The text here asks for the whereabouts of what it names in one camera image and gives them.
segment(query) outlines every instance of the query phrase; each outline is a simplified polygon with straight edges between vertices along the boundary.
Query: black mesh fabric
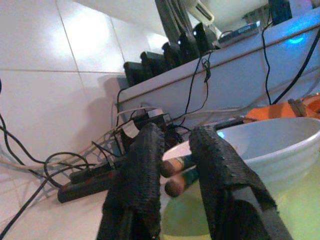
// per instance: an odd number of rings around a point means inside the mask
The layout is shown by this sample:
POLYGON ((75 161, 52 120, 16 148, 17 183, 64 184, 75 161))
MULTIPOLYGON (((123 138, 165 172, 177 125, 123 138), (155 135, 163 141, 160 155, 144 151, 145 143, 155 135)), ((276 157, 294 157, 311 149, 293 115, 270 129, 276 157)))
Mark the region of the black mesh fabric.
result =
MULTIPOLYGON (((224 239, 216 235, 223 228, 222 223, 231 221, 228 220, 228 213, 235 207, 230 201, 233 190, 249 187, 261 206, 276 209, 275 201, 259 176, 244 163, 227 141, 218 136, 214 126, 196 127, 190 135, 189 144, 192 159, 197 163, 202 201, 212 239, 224 239)), ((243 211, 243 220, 250 214, 243 211)))
POLYGON ((107 194, 97 240, 151 240, 160 233, 164 149, 164 134, 154 123, 140 130, 107 194))

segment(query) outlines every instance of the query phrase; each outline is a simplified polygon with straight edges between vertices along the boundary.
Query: marker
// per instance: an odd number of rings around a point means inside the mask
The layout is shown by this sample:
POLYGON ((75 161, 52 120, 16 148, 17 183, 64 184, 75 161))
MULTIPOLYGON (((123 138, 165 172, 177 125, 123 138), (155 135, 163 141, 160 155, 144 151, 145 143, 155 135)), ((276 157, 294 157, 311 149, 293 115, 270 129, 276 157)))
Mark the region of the marker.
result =
POLYGON ((188 187, 198 180, 199 175, 196 168, 184 172, 183 174, 173 176, 164 186, 166 194, 170 197, 178 197, 183 194, 188 187))
POLYGON ((160 173, 165 178, 170 178, 194 165, 196 164, 192 161, 191 155, 174 157, 162 162, 160 173))

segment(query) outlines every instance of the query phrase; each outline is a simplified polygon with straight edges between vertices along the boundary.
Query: wall tile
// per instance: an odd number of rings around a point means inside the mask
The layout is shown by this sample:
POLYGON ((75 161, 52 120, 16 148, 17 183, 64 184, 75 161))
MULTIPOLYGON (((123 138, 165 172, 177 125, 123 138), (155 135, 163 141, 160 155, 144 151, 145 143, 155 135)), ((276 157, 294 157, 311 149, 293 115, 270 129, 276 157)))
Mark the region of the wall tile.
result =
POLYGON ((117 94, 120 89, 128 87, 127 80, 124 74, 81 73, 80 75, 89 102, 87 111, 91 126, 88 126, 87 131, 97 139, 116 124, 117 94))
MULTIPOLYGON (((78 73, 0 71, 0 78, 0 110, 7 128, 35 158, 90 145, 90 136, 82 134, 90 115, 78 73)), ((0 144, 4 149, 3 137, 0 144)), ((12 148, 26 163, 35 164, 15 143, 12 148)))
POLYGON ((144 28, 116 18, 112 18, 112 22, 124 60, 140 63, 140 54, 151 50, 144 28))
POLYGON ((111 18, 71 0, 57 2, 79 70, 123 72, 124 60, 111 18))
POLYGON ((0 69, 75 71, 54 0, 0 1, 0 69))

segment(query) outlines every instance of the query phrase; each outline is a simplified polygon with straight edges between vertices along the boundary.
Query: orange object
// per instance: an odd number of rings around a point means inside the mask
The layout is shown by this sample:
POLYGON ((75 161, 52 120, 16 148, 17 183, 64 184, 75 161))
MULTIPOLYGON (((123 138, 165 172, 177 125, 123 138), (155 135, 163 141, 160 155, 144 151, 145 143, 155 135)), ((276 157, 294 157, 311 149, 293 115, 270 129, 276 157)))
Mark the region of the orange object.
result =
MULTIPOLYGON (((313 111, 304 103, 302 104, 302 106, 304 107, 304 110, 305 110, 305 115, 306 115, 305 117, 320 119, 319 113, 313 111)), ((291 106, 288 102, 284 102, 284 103, 270 105, 262 108, 254 108, 246 115, 246 117, 257 119, 258 121, 262 121, 262 120, 277 119, 277 118, 296 118, 297 113, 293 110, 293 106, 291 106)))
POLYGON ((320 94, 306 97, 303 99, 303 104, 316 113, 320 113, 320 94))

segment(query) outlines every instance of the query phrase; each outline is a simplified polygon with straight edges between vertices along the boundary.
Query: black charger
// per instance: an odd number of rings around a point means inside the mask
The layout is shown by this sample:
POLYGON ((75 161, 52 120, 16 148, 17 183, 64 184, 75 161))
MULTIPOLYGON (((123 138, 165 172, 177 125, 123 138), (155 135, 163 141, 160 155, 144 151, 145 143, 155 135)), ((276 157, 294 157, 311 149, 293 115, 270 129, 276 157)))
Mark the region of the black charger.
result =
POLYGON ((141 63, 127 61, 123 65, 129 87, 142 83, 146 76, 141 63))
POLYGON ((162 46, 163 56, 168 70, 183 64, 178 44, 166 42, 162 46))
POLYGON ((274 26, 292 18, 290 2, 288 0, 269 0, 269 8, 274 26))
POLYGON ((183 32, 179 37, 178 44, 180 46, 182 62, 184 64, 200 58, 200 53, 194 36, 183 32))
POLYGON ((153 78, 167 71, 165 57, 161 54, 144 51, 140 55, 146 79, 153 78))
POLYGON ((216 49, 214 41, 217 40, 216 34, 202 22, 195 26, 193 29, 193 36, 195 38, 197 47, 201 56, 208 51, 216 49))

